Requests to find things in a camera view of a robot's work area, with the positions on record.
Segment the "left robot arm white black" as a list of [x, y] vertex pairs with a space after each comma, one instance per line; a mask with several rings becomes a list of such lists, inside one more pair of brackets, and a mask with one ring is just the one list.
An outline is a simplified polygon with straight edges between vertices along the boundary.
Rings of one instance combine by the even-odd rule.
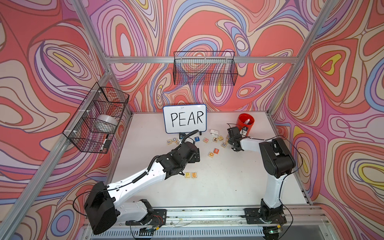
[[155, 183], [184, 175], [188, 164], [199, 162], [199, 148], [194, 141], [187, 140], [198, 132], [194, 130], [187, 134], [169, 153], [154, 156], [147, 168], [115, 183], [98, 182], [85, 192], [88, 197], [83, 216], [88, 218], [93, 234], [104, 233], [119, 222], [134, 222], [142, 226], [150, 223], [155, 213], [149, 201], [142, 199], [128, 203], [127, 200]]

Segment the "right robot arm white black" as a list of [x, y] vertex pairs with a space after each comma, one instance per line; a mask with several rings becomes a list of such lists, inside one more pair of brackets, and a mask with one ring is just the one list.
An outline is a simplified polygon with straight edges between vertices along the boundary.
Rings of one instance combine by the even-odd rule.
[[282, 194], [284, 181], [293, 174], [296, 161], [287, 147], [286, 138], [277, 135], [270, 139], [256, 139], [241, 134], [238, 127], [228, 128], [228, 144], [235, 152], [252, 151], [261, 154], [267, 172], [267, 188], [259, 208], [245, 208], [247, 224], [266, 224], [264, 239], [278, 240], [282, 226], [287, 223]]

